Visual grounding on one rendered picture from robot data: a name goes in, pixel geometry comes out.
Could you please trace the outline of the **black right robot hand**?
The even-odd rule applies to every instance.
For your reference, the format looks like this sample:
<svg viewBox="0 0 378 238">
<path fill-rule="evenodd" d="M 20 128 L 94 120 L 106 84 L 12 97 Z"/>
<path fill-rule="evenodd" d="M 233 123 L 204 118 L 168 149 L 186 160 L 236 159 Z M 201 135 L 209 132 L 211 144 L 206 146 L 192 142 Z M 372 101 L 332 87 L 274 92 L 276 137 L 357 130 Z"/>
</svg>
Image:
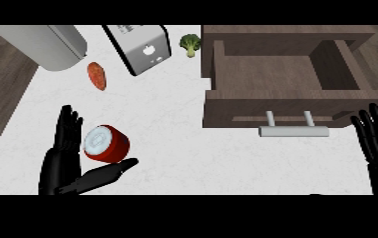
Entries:
<svg viewBox="0 0 378 238">
<path fill-rule="evenodd" d="M 350 121 L 367 162 L 372 194 L 378 195 L 378 105 L 370 103 L 369 110 L 360 110 L 359 115 L 350 117 Z"/>
</svg>

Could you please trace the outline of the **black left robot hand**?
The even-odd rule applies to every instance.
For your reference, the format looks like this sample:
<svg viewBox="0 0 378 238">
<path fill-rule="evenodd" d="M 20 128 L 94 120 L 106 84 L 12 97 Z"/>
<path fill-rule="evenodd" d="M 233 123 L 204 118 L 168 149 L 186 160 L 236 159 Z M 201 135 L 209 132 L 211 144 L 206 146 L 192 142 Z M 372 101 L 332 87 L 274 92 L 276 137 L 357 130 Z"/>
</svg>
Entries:
<svg viewBox="0 0 378 238">
<path fill-rule="evenodd" d="M 40 195 L 78 195 L 113 183 L 139 163 L 128 158 L 81 173 L 80 144 L 82 118 L 63 105 L 56 122 L 54 143 L 46 152 L 38 181 Z"/>
</svg>

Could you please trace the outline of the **brown wooden drawer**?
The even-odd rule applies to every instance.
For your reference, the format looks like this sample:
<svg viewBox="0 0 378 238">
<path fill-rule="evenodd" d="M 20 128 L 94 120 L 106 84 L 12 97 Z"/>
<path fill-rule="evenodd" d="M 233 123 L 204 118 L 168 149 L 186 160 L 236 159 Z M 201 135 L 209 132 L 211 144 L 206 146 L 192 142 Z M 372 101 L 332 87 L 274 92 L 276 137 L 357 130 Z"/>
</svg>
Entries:
<svg viewBox="0 0 378 238">
<path fill-rule="evenodd" d="M 280 126 L 342 128 L 369 104 L 375 90 L 341 40 L 319 43 L 304 56 L 229 56 L 212 44 L 211 89 L 205 92 L 205 128 L 257 128 L 271 112 Z"/>
</svg>

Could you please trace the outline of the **orange-red sausage slice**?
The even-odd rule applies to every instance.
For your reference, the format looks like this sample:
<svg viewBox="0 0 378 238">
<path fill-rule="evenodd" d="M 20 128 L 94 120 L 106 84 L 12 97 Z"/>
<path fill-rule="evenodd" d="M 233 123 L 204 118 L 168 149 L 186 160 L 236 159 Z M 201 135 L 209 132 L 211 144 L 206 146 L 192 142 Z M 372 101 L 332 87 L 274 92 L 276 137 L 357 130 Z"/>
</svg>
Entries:
<svg viewBox="0 0 378 238">
<path fill-rule="evenodd" d="M 99 90 L 105 90 L 105 88 L 106 88 L 105 70 L 96 62 L 91 62 L 88 64 L 87 73 L 88 73 L 88 78 L 90 78 L 90 81 L 91 81 L 94 87 Z"/>
</svg>

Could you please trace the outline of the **brown wooden cabinet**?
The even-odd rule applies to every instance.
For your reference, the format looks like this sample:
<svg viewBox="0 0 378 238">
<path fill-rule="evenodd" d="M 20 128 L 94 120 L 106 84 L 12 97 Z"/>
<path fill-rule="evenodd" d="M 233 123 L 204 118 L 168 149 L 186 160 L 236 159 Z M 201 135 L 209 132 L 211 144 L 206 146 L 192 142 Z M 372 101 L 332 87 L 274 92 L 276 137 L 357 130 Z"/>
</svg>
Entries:
<svg viewBox="0 0 378 238">
<path fill-rule="evenodd" d="M 211 77 L 215 41 L 227 56 L 307 56 L 326 40 L 344 41 L 354 51 L 373 34 L 370 25 L 202 25 L 201 77 Z"/>
</svg>

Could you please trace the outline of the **grey rounded appliance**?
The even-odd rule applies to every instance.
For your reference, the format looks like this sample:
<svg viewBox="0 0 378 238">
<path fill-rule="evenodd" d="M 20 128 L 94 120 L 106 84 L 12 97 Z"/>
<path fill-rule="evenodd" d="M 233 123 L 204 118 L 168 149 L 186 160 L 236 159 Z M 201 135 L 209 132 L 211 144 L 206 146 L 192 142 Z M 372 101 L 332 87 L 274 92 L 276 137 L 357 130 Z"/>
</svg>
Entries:
<svg viewBox="0 0 378 238">
<path fill-rule="evenodd" d="M 0 25 L 0 36 L 47 71 L 69 69 L 85 57 L 87 42 L 72 25 Z"/>
</svg>

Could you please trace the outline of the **silver toaster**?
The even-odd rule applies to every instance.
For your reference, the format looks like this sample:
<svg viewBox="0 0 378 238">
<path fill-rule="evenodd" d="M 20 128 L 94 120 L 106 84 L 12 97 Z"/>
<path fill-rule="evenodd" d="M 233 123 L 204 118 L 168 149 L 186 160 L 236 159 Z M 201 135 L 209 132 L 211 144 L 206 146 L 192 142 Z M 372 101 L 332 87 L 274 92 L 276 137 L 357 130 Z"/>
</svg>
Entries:
<svg viewBox="0 0 378 238">
<path fill-rule="evenodd" d="M 133 76 L 171 57 L 168 32 L 162 25 L 103 25 L 102 28 Z"/>
</svg>

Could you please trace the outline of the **green broccoli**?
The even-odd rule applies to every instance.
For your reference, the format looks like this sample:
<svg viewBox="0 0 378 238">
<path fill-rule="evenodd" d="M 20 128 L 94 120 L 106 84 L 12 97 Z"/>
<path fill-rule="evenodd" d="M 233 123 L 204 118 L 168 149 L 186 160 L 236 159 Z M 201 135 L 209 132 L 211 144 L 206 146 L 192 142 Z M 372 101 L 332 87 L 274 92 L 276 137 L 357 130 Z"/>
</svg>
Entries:
<svg viewBox="0 0 378 238">
<path fill-rule="evenodd" d="M 180 47 L 186 49 L 186 55 L 189 58 L 195 56 L 195 52 L 201 48 L 201 39 L 196 34 L 187 34 L 181 37 Z"/>
</svg>

